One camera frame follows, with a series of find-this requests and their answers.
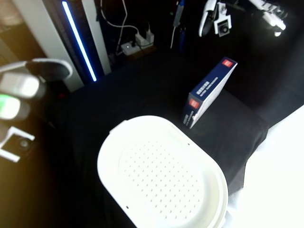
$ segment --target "white basket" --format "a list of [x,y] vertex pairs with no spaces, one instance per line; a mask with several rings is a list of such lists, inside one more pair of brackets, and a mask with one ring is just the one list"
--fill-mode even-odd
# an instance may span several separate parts
[[175,125],[141,116],[115,127],[99,178],[137,228],[219,228],[228,204],[216,162]]

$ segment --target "blue led light strip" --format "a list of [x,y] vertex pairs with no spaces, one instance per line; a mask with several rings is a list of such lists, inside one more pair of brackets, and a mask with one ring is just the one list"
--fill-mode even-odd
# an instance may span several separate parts
[[63,5],[63,8],[65,9],[65,12],[66,12],[68,21],[70,22],[70,25],[71,25],[71,27],[72,27],[73,33],[74,33],[75,38],[76,38],[76,40],[77,40],[77,43],[78,43],[78,45],[79,45],[79,47],[80,47],[81,53],[82,53],[82,55],[83,55],[83,57],[84,57],[84,59],[85,59],[86,65],[87,65],[87,67],[88,67],[88,69],[89,69],[89,71],[90,71],[90,73],[91,73],[92,79],[93,79],[93,81],[96,81],[96,76],[95,76],[94,71],[93,71],[93,69],[92,69],[90,60],[89,60],[89,58],[87,57],[86,50],[85,50],[84,45],[82,44],[82,41],[81,41],[81,39],[80,39],[79,33],[78,33],[78,31],[77,31],[76,25],[75,25],[75,23],[74,23],[74,20],[73,20],[71,11],[70,11],[70,9],[69,9],[69,7],[68,7],[68,5],[67,5],[67,2],[66,2],[66,1],[63,1],[63,2],[62,2],[62,5]]

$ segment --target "black tablecloth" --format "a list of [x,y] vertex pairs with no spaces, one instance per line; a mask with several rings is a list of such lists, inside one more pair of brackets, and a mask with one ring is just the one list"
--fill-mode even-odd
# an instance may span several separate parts
[[103,188],[96,166],[103,141],[121,121],[140,115],[170,120],[220,165],[228,184],[265,139],[267,124],[225,90],[192,129],[182,125],[188,93],[205,68],[172,53],[154,53],[56,104],[53,123],[104,227],[132,226]]

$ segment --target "red square label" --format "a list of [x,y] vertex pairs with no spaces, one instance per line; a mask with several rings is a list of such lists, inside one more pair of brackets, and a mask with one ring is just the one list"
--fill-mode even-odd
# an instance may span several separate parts
[[194,100],[193,98],[190,99],[189,104],[190,104],[193,108],[195,108],[195,109],[197,109],[197,108],[199,107],[199,105],[200,105],[199,102],[197,102],[197,101]]
[[222,64],[227,66],[227,67],[231,67],[233,63],[230,62],[229,60],[225,59],[224,62],[222,62]]

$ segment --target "blue box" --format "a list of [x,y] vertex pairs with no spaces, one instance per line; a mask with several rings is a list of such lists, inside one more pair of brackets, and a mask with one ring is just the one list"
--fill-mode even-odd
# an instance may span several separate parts
[[189,93],[183,111],[183,123],[192,128],[218,97],[237,62],[224,57],[213,70]]

